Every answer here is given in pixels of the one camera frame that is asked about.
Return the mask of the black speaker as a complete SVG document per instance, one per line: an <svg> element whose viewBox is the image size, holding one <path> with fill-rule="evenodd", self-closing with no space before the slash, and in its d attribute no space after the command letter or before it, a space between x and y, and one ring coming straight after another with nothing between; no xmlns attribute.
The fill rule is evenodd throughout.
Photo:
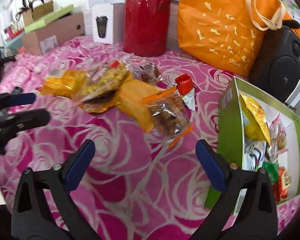
<svg viewBox="0 0 300 240"><path fill-rule="evenodd" d="M300 80L300 24L284 20L279 30L266 31L248 75L251 84L285 102Z"/></svg>

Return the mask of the clear chocolate snack pack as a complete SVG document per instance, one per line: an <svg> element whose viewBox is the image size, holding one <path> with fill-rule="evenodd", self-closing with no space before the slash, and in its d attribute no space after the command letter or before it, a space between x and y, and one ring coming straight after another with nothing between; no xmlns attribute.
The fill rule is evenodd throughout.
<svg viewBox="0 0 300 240"><path fill-rule="evenodd" d="M163 80L160 69L154 63L141 61L132 63L129 68L133 73L134 79L149 85L155 85Z"/></svg>

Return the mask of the yellow crackers bag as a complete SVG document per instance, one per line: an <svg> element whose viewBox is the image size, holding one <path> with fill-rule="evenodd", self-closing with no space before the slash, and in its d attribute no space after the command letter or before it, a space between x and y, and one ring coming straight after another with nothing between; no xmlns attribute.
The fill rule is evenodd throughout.
<svg viewBox="0 0 300 240"><path fill-rule="evenodd" d="M89 101L116 91L129 74L129 68L122 61L112 61L99 65L93 74L86 77L74 99Z"/></svg>

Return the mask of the pink rose tablecloth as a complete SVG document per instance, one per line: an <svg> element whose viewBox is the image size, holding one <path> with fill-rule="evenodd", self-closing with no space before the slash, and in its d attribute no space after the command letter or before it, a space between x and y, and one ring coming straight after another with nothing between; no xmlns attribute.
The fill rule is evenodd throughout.
<svg viewBox="0 0 300 240"><path fill-rule="evenodd" d="M96 153L78 189L71 193L86 220L103 239L188 239L208 215L210 187L194 148L199 139L217 145L218 101L233 75L180 51L156 57L169 80L188 74L196 85L193 131L167 149L155 132L116 108L99 115L71 100L37 95L32 108L45 108L45 127L21 132L0 156L0 189L8 209L23 170L46 170L62 163L91 139Z"/></svg>

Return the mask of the brown shoe box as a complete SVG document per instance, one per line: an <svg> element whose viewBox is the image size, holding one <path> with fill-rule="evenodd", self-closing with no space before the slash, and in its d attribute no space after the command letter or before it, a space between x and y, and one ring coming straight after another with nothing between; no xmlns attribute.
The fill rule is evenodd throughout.
<svg viewBox="0 0 300 240"><path fill-rule="evenodd" d="M72 38L85 34L83 13L60 18L22 37L26 53L42 56Z"/></svg>

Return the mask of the red white candy wrapper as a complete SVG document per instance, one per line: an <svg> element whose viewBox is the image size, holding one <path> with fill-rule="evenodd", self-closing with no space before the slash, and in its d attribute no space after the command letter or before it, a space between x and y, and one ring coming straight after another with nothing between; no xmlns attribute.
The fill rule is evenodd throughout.
<svg viewBox="0 0 300 240"><path fill-rule="evenodd" d="M188 74L182 74L170 83L170 87L176 87L184 105L191 111L195 111L195 87Z"/></svg>

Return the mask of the yellow snack packet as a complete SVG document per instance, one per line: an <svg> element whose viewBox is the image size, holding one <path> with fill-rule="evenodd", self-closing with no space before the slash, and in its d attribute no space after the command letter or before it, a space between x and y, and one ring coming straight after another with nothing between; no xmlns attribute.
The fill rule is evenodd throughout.
<svg viewBox="0 0 300 240"><path fill-rule="evenodd" d="M87 79L85 70L53 69L45 78L41 94L52 94L66 98L72 98Z"/></svg>

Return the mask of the pink clear snack pack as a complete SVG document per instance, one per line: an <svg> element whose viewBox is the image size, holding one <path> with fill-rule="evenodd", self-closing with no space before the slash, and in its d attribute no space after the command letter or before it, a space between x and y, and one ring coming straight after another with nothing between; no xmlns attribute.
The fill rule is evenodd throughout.
<svg viewBox="0 0 300 240"><path fill-rule="evenodd" d="M278 115L269 126L270 146L267 152L267 159L275 163L279 155L288 151L287 133L283 122Z"/></svg>

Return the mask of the orange snack pack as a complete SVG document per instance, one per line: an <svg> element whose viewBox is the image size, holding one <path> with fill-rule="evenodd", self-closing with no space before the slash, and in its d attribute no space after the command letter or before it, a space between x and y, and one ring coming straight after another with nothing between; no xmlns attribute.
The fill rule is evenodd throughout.
<svg viewBox="0 0 300 240"><path fill-rule="evenodd" d="M153 129L154 124L142 99L158 92L157 87L133 79L124 83L117 91L115 106L121 112L135 119L144 132L149 133Z"/></svg>

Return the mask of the white blue snack packet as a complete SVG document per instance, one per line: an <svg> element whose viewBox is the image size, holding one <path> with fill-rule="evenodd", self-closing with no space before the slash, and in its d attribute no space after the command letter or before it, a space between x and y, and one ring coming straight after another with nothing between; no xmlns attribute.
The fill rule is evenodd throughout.
<svg viewBox="0 0 300 240"><path fill-rule="evenodd" d="M244 145L242 169L257 171L263 164L266 148L266 141L247 140Z"/></svg>

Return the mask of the yellow chips bag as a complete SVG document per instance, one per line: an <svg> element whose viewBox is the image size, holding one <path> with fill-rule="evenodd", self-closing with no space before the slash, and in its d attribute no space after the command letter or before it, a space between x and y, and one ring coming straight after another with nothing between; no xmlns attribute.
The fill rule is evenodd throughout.
<svg viewBox="0 0 300 240"><path fill-rule="evenodd" d="M244 134L249 140L265 141L270 145L270 133L266 114L253 98L240 93Z"/></svg>

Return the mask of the clear brown cookie pack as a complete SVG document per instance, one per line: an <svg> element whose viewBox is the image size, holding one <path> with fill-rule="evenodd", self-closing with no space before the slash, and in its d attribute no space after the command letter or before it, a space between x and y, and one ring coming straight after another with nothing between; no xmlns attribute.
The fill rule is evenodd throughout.
<svg viewBox="0 0 300 240"><path fill-rule="evenodd" d="M162 90L142 99L151 115L154 127L163 136L167 148L172 148L193 130L185 106L176 87Z"/></svg>

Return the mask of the red orange snack packet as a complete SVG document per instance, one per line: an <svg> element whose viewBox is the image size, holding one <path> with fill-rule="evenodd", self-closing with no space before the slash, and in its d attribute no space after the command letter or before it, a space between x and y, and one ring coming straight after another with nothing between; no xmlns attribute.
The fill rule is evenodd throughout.
<svg viewBox="0 0 300 240"><path fill-rule="evenodd" d="M279 203L288 197L292 178L285 167L279 167L278 181L273 185L275 202Z"/></svg>

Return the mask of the green snack packet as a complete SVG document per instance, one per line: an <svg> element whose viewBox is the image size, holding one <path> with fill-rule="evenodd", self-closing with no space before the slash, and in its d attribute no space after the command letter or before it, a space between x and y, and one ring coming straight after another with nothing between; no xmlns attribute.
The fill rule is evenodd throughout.
<svg viewBox="0 0 300 240"><path fill-rule="evenodd" d="M266 170L270 182L274 185L279 179L279 164L277 162L264 162L262 167Z"/></svg>

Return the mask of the red thermos jug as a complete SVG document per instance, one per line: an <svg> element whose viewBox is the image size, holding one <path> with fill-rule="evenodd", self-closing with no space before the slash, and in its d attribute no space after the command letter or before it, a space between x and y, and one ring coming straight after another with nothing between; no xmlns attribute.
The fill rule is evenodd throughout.
<svg viewBox="0 0 300 240"><path fill-rule="evenodd" d="M171 1L125 0L125 52L143 57L165 53Z"/></svg>

